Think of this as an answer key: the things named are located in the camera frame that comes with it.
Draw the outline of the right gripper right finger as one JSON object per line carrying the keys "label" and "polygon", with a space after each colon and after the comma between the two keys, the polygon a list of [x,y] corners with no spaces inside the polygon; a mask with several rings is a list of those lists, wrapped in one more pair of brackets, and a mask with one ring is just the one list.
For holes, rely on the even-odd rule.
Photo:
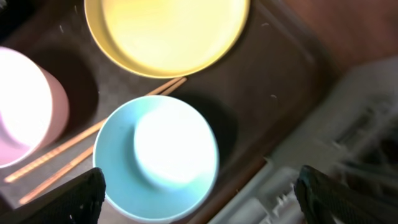
{"label": "right gripper right finger", "polygon": [[308,224],[397,223],[397,207],[368,197],[329,178],[315,168],[302,166],[294,185],[295,196]]}

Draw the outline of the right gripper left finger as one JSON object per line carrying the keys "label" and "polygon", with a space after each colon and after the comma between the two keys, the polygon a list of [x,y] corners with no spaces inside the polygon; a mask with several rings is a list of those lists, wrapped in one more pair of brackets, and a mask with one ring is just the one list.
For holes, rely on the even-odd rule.
{"label": "right gripper left finger", "polygon": [[100,168],[75,177],[45,195],[1,216],[3,224],[97,224],[106,182]]}

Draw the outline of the wooden chopstick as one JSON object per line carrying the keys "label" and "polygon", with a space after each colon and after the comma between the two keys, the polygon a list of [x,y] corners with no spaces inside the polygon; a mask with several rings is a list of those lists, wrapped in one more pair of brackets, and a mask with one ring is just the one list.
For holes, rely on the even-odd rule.
{"label": "wooden chopstick", "polygon": [[43,181],[41,184],[39,184],[35,189],[31,190],[27,195],[23,196],[19,200],[20,205],[24,205],[31,200],[33,200],[35,197],[40,195],[44,190],[49,188],[52,184],[54,184],[58,179],[63,177],[66,173],[70,172],[74,167],[76,167],[79,163],[84,161],[87,157],[92,155],[94,149],[94,145],[90,146],[88,149],[83,151],[81,154],[79,154],[76,158],[72,159],[68,164],[63,166],[60,170],[58,170],[56,173],[51,175],[48,179]]}
{"label": "wooden chopstick", "polygon": [[[161,85],[160,87],[152,90],[151,92],[147,93],[146,96],[151,95],[168,95],[181,86],[184,82],[187,81],[186,77],[182,78],[174,78],[171,81]],[[88,136],[91,136],[95,132],[99,131],[100,128],[104,125],[107,121],[107,118],[101,120],[100,122],[94,124],[90,128],[84,130],[80,134],[77,134],[73,138],[67,140],[63,144],[59,145],[58,147],[52,149],[51,151],[47,152],[43,156],[40,156],[36,160],[30,162],[29,164],[25,165],[24,167],[18,169],[17,171],[13,172],[12,174],[8,175],[4,178],[6,183],[13,183],[17,179],[20,179],[24,175],[28,174],[30,171],[36,169],[37,167],[41,166],[42,164],[46,163],[47,161],[51,160],[55,156],[61,154],[62,152],[66,151],[67,149],[71,148],[72,146],[76,145],[80,141],[86,139]]]}

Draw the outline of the light blue bowl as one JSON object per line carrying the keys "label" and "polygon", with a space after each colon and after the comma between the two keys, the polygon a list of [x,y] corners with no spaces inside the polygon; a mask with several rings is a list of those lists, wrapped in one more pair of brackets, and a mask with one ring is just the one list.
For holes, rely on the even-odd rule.
{"label": "light blue bowl", "polygon": [[153,95],[128,101],[108,117],[93,165],[119,213],[141,223],[171,223],[209,196],[220,156],[211,126],[194,107]]}

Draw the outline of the white bowl with rice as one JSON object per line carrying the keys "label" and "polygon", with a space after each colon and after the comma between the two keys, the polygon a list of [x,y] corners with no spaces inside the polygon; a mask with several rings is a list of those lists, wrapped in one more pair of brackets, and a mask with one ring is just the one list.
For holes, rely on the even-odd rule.
{"label": "white bowl with rice", "polygon": [[69,116],[61,83],[29,57],[1,47],[1,167],[53,143]]}

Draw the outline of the yellow plate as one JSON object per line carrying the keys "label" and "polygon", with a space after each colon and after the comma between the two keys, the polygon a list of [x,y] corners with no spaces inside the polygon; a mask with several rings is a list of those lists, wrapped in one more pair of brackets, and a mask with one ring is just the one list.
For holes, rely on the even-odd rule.
{"label": "yellow plate", "polygon": [[236,43],[249,0],[84,0],[86,21],[102,53],[148,78],[199,72]]}

